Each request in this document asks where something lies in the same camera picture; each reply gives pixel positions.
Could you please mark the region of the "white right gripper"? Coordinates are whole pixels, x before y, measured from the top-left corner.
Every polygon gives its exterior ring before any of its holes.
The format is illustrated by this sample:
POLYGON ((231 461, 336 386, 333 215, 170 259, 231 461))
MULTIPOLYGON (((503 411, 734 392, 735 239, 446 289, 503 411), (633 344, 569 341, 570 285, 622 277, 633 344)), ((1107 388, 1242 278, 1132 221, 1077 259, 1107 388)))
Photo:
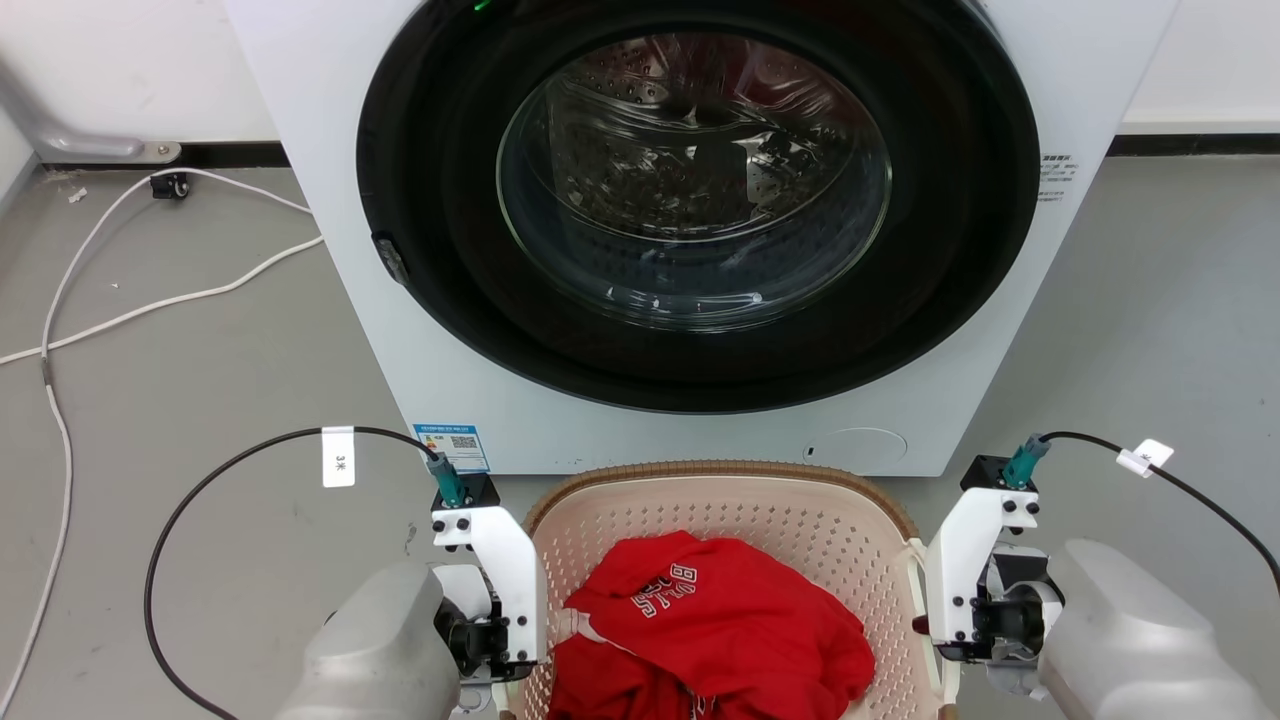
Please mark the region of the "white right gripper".
POLYGON ((1037 528, 1034 491, 963 492, 925 548, 924 633, 960 664, 1036 667, 1062 612, 1047 553, 1001 538, 1037 528))

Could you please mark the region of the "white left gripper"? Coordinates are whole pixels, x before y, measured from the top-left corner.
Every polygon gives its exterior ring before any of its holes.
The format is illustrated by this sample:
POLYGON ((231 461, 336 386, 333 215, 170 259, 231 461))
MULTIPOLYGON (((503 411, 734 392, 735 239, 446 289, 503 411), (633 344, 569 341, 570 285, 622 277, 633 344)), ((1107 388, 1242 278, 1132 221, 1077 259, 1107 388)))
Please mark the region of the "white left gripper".
POLYGON ((500 506, 436 509, 433 543, 475 561, 433 569, 443 601, 434 625, 465 684, 522 680, 549 659, 547 571, 500 506))

